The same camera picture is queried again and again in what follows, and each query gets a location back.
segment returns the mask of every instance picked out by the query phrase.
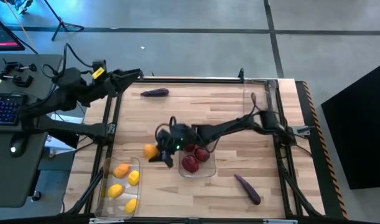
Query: apple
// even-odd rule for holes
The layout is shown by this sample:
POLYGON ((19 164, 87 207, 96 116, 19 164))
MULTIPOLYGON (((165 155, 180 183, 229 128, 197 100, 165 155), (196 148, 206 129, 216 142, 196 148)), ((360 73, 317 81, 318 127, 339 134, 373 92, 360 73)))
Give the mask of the apple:
POLYGON ((186 151, 186 152, 192 152, 192 151, 194 151, 195 146, 196 145, 194 145, 194 144, 188 145, 187 147, 184 148, 184 151, 186 151))
POLYGON ((190 173, 194 173, 199 169, 198 161, 193 155, 188 155, 182 159, 183 168, 190 173))
POLYGON ((199 161, 202 162, 207 161, 210 157, 210 153, 203 147, 196 148, 194 155, 199 161))

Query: gray desk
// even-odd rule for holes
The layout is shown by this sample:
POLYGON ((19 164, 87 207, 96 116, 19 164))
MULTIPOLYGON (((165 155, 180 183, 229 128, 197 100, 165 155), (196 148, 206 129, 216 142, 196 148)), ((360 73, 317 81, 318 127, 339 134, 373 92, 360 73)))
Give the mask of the gray desk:
MULTIPOLYGON (((36 72, 25 71, 22 75, 32 75, 34 81, 28 88, 15 86, 11 80, 0 83, 0 93, 19 91, 37 98, 45 98, 52 86, 52 81, 42 75, 40 67, 47 63, 58 69, 62 61, 61 55, 29 55, 29 54, 0 54, 0 72, 4 69, 2 58, 8 62, 18 61, 24 66, 34 63, 36 72)), ((33 103, 36 98, 29 96, 28 103, 33 103)), ((27 149, 21 157, 10 156, 9 144, 13 134, 0 133, 0 207, 21 207, 25 204, 32 187, 34 177, 42 155, 46 133, 34 134, 29 138, 27 149)))

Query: purple eggplant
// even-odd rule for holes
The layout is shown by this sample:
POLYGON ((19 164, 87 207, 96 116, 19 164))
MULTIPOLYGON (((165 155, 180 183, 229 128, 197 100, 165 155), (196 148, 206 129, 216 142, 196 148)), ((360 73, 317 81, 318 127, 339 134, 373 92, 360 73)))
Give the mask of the purple eggplant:
POLYGON ((140 93, 142 96, 167 96, 169 94, 169 90, 165 88, 160 88, 156 90, 144 91, 140 93))
POLYGON ((253 187, 246 182, 240 175, 234 174, 235 178, 241 183, 241 185, 244 187, 246 193, 248 193, 249 198, 255 205, 260 205, 261 199, 259 194, 256 193, 256 191, 253 189, 253 187))

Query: tripod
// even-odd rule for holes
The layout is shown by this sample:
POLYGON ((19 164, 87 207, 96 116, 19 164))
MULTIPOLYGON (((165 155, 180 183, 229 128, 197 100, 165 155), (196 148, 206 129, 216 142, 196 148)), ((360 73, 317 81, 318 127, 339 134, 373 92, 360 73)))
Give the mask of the tripod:
POLYGON ((77 32, 82 31, 82 30, 84 29, 83 26, 79 26, 79 25, 76 25, 76 24, 71 24, 71 23, 64 22, 64 21, 61 19, 61 17, 59 17, 59 16, 57 15, 57 13, 55 13, 55 11, 53 10, 53 8, 52 8, 51 5, 49 4, 49 2, 47 2, 47 0, 45 0, 45 2, 46 2, 46 5, 49 7, 49 9, 52 11, 52 13, 54 14, 54 16, 55 16, 55 17, 57 18, 57 20, 58 20, 58 27, 57 27, 57 29, 56 29, 55 32, 54 32, 54 35, 53 35, 53 37, 52 37, 52 41, 54 41, 55 36, 57 36, 57 33, 60 31, 61 28, 64 28, 66 32, 68 32, 68 29, 67 29, 68 26, 78 28, 77 32))

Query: wooden tabletop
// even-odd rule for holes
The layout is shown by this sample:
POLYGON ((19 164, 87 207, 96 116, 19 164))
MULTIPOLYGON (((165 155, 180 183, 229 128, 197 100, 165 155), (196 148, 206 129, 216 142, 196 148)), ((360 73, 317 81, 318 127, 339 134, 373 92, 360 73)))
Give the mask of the wooden tabletop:
MULTIPOLYGON (((304 124, 294 80, 279 80, 285 117, 291 126, 304 124)), ((266 105, 266 93, 257 84, 135 83, 124 93, 114 142, 114 158, 136 157, 140 160, 141 194, 137 217, 208 217, 208 218, 284 218, 281 189, 272 136, 242 131, 224 136, 215 150, 217 172, 208 178, 184 178, 178 174, 178 156, 168 169, 163 163, 148 163, 143 156, 145 144, 154 144, 154 131, 174 115, 178 123, 218 124, 248 113, 255 92, 259 107, 266 105), (140 93, 168 88, 165 98, 144 98, 140 93), (243 176, 261 196, 253 205, 234 178, 243 176)), ((102 122, 106 100, 92 103, 86 112, 88 124, 102 122)), ((308 142, 298 144, 309 150, 308 142)), ((78 147, 88 144, 83 141, 78 147)), ((75 156, 64 202, 68 210, 87 188, 96 146, 89 146, 75 156)), ((299 188, 315 209, 324 214, 312 158, 292 148, 299 188)), ((291 209, 294 198, 289 191, 291 209)), ((95 190, 92 209, 96 208, 99 189, 95 190)))

